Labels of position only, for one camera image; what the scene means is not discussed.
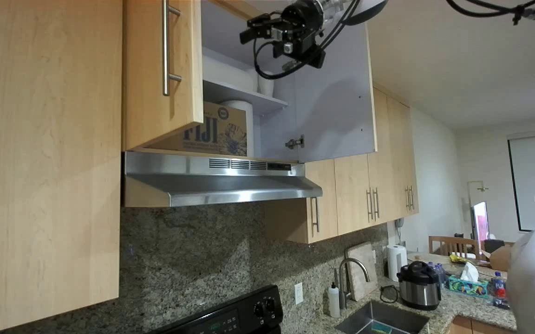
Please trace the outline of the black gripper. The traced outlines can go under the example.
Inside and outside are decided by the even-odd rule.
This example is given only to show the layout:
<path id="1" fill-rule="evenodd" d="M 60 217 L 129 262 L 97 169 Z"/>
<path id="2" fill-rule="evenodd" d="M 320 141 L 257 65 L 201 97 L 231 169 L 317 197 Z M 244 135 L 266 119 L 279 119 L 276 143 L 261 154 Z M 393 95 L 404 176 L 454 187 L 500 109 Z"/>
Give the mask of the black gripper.
<path id="1" fill-rule="evenodd" d="M 272 22 L 272 28 L 255 30 L 255 26 Z M 250 30 L 240 33 L 242 45 L 255 39 L 272 39 L 276 58 L 289 56 L 317 69 L 324 65 L 326 50 L 317 43 L 324 28 L 324 7 L 318 0 L 296 0 L 281 13 L 263 13 L 250 19 L 248 26 Z"/>

